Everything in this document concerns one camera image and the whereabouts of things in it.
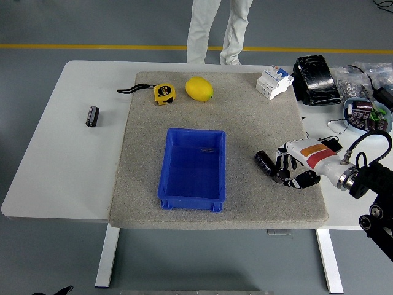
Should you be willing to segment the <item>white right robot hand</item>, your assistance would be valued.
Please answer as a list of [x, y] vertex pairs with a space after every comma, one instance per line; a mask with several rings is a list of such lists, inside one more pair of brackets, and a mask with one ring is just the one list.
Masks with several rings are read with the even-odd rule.
[[353, 164], [342, 163], [335, 151], [314, 138], [288, 141], [277, 149], [278, 170], [288, 172], [288, 165], [296, 169], [298, 162], [307, 170], [293, 179], [286, 178], [283, 185], [305, 189], [326, 176], [336, 188], [345, 190], [347, 180], [356, 172]]

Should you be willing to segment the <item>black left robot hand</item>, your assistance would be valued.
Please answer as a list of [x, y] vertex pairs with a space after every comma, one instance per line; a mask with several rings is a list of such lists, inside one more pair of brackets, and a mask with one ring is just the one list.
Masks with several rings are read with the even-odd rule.
[[[72, 285], [68, 285], [64, 288], [61, 288], [59, 291], [57, 291], [56, 293], [54, 293], [54, 295], [67, 295], [69, 294], [72, 290], [74, 289], [74, 287]], [[33, 293], [33, 295], [45, 295], [44, 293]]]

